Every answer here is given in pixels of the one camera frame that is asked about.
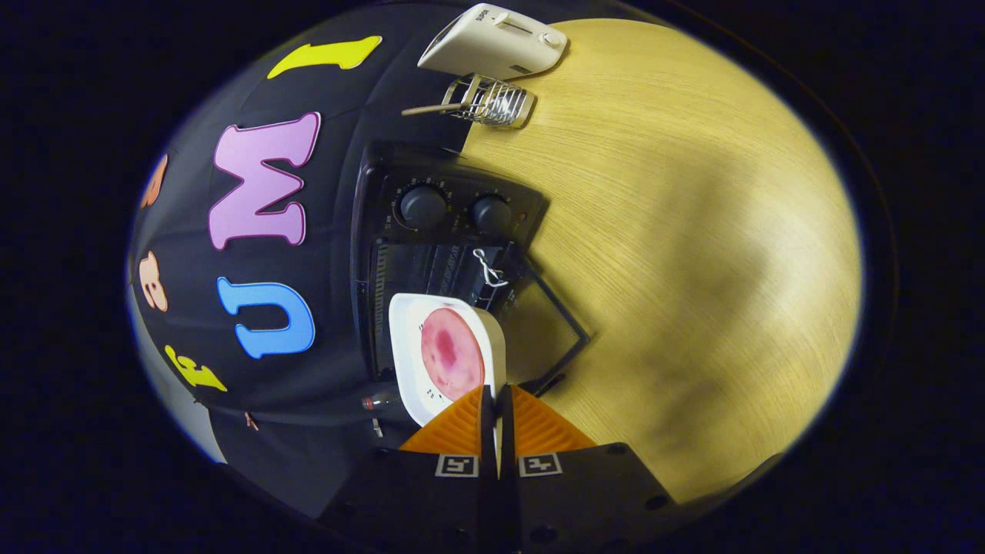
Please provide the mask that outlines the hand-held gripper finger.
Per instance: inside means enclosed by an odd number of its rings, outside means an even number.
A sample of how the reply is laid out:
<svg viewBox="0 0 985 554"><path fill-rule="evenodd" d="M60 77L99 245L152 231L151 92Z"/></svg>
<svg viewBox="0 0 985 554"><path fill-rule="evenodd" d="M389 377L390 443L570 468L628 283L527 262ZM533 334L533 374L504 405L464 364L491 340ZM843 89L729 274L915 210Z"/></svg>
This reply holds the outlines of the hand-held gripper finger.
<svg viewBox="0 0 985 554"><path fill-rule="evenodd" d="M454 402L409 444L376 448L317 522L365 551L490 551L497 527L495 403Z"/></svg>
<svg viewBox="0 0 985 554"><path fill-rule="evenodd" d="M499 402L506 550L646 551L679 528L679 505L625 442L592 441L514 385Z"/></svg>

